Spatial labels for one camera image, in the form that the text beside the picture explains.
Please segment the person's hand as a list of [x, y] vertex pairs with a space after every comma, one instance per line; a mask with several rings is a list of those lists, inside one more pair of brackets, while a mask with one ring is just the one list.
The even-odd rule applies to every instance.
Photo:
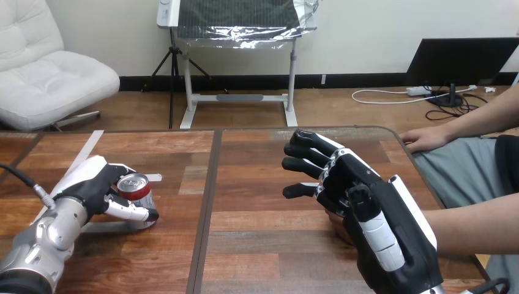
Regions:
[[325, 210], [325, 213], [328, 215], [328, 218], [334, 228], [336, 234], [348, 245], [355, 246], [351, 237], [347, 233], [346, 229], [343, 226], [343, 218], [337, 216], [331, 211]]
[[443, 126], [413, 129], [400, 134], [410, 153], [431, 151], [452, 141], [452, 134]]

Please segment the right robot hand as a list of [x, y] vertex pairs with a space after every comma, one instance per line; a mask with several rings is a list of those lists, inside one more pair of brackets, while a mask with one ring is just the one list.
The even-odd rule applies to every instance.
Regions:
[[282, 167], [310, 183], [283, 189], [287, 199], [313, 197], [341, 218], [357, 249], [357, 267], [376, 293], [442, 293], [437, 241], [399, 176], [384, 180], [351, 149], [296, 130]]

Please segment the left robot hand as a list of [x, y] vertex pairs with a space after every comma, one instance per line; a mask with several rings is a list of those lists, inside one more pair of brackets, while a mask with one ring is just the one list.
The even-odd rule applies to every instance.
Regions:
[[107, 214], [128, 221], [153, 222], [159, 218], [155, 208], [136, 206], [113, 188], [124, 177], [138, 175], [124, 164], [110, 164], [102, 156], [93, 156], [65, 175], [52, 190], [50, 197], [58, 200], [72, 197], [83, 205], [87, 220]]

